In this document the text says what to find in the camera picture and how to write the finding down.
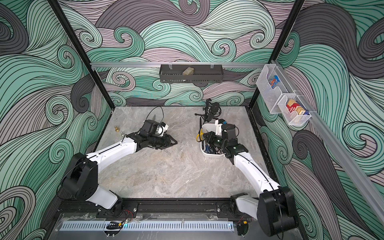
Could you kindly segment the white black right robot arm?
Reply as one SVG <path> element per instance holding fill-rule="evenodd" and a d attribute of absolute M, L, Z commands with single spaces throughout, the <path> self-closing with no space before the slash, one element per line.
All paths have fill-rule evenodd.
<path fill-rule="evenodd" d="M 205 148 L 218 149 L 243 173 L 258 194 L 257 198 L 236 195 L 235 209 L 256 219 L 269 237 L 297 228 L 299 216 L 293 192 L 288 187 L 281 187 L 263 171 L 249 150 L 238 142 L 236 130 L 235 125 L 217 122 L 204 124 L 199 133 Z"/>

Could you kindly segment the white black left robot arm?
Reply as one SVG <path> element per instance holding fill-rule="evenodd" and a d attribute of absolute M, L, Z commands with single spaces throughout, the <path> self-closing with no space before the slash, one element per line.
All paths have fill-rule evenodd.
<path fill-rule="evenodd" d="M 168 125 L 145 120 L 137 131 L 109 147 L 89 154 L 75 154 L 60 182 L 60 186 L 76 200 L 91 202 L 106 210 L 122 209 L 121 198 L 98 183 L 99 173 L 125 156 L 143 148 L 164 150 L 178 142 L 167 134 Z"/>

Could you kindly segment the yellow black handled scissors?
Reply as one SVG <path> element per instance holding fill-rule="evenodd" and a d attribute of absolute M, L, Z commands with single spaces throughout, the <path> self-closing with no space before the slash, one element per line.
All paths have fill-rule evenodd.
<path fill-rule="evenodd" d="M 204 123 L 204 119 L 203 119 L 203 117 L 200 117 L 200 121 L 199 121 L 199 127 L 200 127 L 200 129 L 199 129 L 199 131 L 198 131 L 198 134 L 197 134 L 197 136 L 196 136 L 196 141 L 198 142 L 198 143 L 200 143 L 200 142 L 202 142 L 203 140 L 204 140 L 204 138 L 203 138 L 203 128 L 202 128 L 202 126 L 203 126 L 203 123 Z"/>

